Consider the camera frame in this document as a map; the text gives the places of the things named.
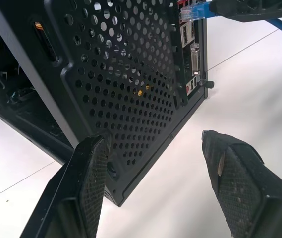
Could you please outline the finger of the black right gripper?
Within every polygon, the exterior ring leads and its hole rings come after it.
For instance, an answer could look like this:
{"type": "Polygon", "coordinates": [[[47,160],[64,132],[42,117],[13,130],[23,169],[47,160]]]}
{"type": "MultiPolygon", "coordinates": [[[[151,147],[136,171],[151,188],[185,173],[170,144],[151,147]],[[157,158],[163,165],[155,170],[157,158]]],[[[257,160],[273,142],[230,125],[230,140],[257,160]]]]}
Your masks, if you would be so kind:
{"type": "Polygon", "coordinates": [[[282,0],[236,0],[228,19],[252,22],[282,18],[282,0]]]}
{"type": "Polygon", "coordinates": [[[235,15],[235,0],[212,0],[209,9],[217,15],[231,17],[235,15]]]}

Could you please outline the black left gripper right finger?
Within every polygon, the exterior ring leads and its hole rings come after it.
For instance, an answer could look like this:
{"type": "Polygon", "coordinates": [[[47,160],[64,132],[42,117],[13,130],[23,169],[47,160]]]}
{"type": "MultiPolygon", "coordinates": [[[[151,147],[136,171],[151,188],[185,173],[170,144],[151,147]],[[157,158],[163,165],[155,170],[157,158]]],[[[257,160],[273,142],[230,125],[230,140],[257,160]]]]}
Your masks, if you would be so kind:
{"type": "Polygon", "coordinates": [[[248,143],[202,133],[212,189],[234,238],[282,238],[282,180],[248,143]]]}

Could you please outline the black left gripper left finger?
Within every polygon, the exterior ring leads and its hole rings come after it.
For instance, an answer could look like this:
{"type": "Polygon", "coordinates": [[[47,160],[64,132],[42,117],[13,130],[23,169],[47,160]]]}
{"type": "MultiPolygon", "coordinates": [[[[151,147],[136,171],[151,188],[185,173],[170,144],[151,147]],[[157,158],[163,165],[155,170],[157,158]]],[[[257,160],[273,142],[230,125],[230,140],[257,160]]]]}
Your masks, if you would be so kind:
{"type": "Polygon", "coordinates": [[[96,237],[107,175],[108,140],[87,137],[50,179],[22,238],[96,237]]]}

